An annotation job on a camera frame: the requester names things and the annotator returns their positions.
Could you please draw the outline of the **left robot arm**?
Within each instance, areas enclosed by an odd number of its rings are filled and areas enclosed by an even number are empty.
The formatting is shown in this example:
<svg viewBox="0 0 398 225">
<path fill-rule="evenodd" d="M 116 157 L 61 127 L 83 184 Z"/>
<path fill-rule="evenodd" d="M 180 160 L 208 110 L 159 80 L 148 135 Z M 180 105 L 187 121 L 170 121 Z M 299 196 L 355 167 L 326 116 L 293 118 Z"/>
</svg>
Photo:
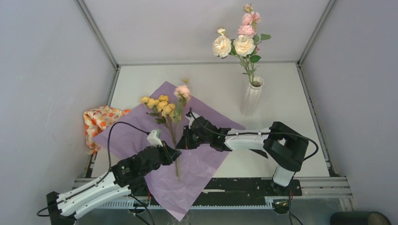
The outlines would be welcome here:
<svg viewBox="0 0 398 225">
<path fill-rule="evenodd" d="M 165 142 L 161 146 L 148 146 L 91 182 L 66 193 L 47 194 L 51 224 L 73 225 L 89 211 L 118 197 L 142 195 L 147 188 L 145 176 L 163 165 L 173 164 L 181 154 Z"/>
</svg>

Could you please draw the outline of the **white rose stem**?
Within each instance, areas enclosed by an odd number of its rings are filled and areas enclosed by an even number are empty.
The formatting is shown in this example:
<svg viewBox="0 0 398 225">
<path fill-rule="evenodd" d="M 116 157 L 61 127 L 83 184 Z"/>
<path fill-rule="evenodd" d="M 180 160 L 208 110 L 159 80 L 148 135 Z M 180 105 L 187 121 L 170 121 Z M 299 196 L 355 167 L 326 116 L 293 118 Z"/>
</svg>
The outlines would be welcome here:
<svg viewBox="0 0 398 225">
<path fill-rule="evenodd" d="M 261 59 L 258 55 L 259 47 L 258 45 L 262 41 L 270 40 L 272 38 L 269 34 L 254 34 L 254 36 L 249 35 L 239 35 L 235 39 L 230 39 L 227 31 L 220 27 L 217 30 L 219 35 L 212 43 L 212 51 L 214 56 L 225 59 L 228 56 L 234 56 L 239 59 L 240 65 L 244 68 L 244 75 L 248 76 L 249 83 L 253 87 L 260 87 L 261 82 L 254 80 L 254 73 L 257 70 L 255 64 Z"/>
</svg>

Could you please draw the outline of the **yellow rose stem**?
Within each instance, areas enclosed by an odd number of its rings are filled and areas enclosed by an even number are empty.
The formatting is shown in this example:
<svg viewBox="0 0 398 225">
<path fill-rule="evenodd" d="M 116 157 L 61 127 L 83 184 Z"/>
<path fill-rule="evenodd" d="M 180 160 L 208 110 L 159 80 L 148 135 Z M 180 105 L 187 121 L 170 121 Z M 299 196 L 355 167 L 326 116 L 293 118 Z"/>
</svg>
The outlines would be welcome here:
<svg viewBox="0 0 398 225">
<path fill-rule="evenodd" d="M 154 117 L 157 124 L 163 124 L 171 134 L 174 147 L 177 146 L 177 129 L 180 128 L 182 115 L 181 103 L 179 101 L 170 102 L 169 96 L 160 95 L 158 98 L 144 96 L 140 103 L 147 107 L 151 112 L 146 114 Z"/>
</svg>

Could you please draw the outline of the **pink rose stem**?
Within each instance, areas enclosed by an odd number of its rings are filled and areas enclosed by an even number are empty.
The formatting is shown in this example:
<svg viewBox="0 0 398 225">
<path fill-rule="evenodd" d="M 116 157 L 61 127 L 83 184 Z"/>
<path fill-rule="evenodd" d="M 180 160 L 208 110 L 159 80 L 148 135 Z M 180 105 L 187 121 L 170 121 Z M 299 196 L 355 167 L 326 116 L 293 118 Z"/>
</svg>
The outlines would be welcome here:
<svg viewBox="0 0 398 225">
<path fill-rule="evenodd" d="M 259 61 L 257 56 L 259 51 L 258 44 L 261 43 L 257 34 L 257 25 L 261 22 L 261 16 L 258 12 L 254 12 L 251 4 L 244 6 L 245 14 L 242 17 L 241 25 L 237 30 L 238 38 L 234 41 L 237 55 L 248 75 L 249 82 L 253 82 L 256 67 L 254 64 Z"/>
</svg>

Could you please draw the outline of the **black printed ribbon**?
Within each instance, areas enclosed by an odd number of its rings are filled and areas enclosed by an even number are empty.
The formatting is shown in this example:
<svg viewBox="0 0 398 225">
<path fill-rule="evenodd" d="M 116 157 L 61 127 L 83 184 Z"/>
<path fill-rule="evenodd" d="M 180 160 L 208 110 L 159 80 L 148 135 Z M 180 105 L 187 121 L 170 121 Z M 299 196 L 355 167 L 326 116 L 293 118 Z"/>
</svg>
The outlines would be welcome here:
<svg viewBox="0 0 398 225">
<path fill-rule="evenodd" d="M 250 149 L 250 151 L 257 153 L 257 154 L 261 155 L 262 157 L 268 158 L 267 153 L 263 150 Z"/>
</svg>

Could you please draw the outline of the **purple wrapping paper sheet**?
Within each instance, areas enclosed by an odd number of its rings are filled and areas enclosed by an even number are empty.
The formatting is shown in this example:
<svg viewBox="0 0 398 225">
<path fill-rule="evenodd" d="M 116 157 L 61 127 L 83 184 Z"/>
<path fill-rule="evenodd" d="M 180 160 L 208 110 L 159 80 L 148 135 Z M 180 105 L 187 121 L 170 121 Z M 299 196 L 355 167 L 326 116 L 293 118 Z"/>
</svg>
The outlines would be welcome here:
<svg viewBox="0 0 398 225">
<path fill-rule="evenodd" d="M 120 124 L 96 135 L 94 142 L 105 148 L 107 141 L 110 141 L 111 153 L 119 159 L 131 157 L 149 145 L 146 134 L 130 127 L 134 125 L 145 131 L 160 129 L 162 140 L 171 145 L 170 132 L 164 125 L 157 124 L 146 112 L 147 108 L 143 105 L 131 109 L 120 118 Z M 184 150 L 179 157 L 180 178 L 176 176 L 174 165 L 161 166 L 145 176 L 149 191 L 165 210 L 177 221 L 181 221 L 227 155 L 228 152 L 218 152 L 208 144 L 193 150 Z"/>
</svg>

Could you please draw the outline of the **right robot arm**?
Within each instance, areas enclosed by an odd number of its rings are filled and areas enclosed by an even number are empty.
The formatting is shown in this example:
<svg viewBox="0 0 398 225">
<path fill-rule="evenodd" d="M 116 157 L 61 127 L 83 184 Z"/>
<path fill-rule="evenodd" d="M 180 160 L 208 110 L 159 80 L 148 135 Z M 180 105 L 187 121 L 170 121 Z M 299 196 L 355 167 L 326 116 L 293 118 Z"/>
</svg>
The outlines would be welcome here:
<svg viewBox="0 0 398 225">
<path fill-rule="evenodd" d="M 250 150 L 265 158 L 272 158 L 277 167 L 271 188 L 277 195 L 290 189 L 295 173 L 301 170 L 310 139 L 283 124 L 274 122 L 268 129 L 237 130 L 217 127 L 202 116 L 190 115 L 189 125 L 184 126 L 177 149 L 192 150 L 208 144 L 218 152 Z"/>
</svg>

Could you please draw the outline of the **peach rose stem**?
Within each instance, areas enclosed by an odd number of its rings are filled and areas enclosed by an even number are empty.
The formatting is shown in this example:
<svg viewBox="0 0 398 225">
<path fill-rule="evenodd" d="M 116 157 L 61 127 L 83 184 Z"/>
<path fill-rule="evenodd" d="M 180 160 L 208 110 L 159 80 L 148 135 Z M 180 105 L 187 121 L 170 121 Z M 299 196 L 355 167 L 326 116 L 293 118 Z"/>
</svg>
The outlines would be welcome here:
<svg viewBox="0 0 398 225">
<path fill-rule="evenodd" d="M 175 88 L 174 90 L 174 95 L 177 98 L 177 101 L 175 103 L 176 108 L 174 110 L 174 116 L 173 116 L 173 122 L 175 124 L 175 146 L 179 141 L 180 133 L 181 133 L 181 122 L 183 120 L 183 114 L 184 114 L 184 109 L 187 105 L 187 103 L 191 99 L 191 91 L 190 88 L 188 87 L 190 82 L 189 78 L 183 78 L 182 79 L 182 85 L 179 85 Z"/>
</svg>

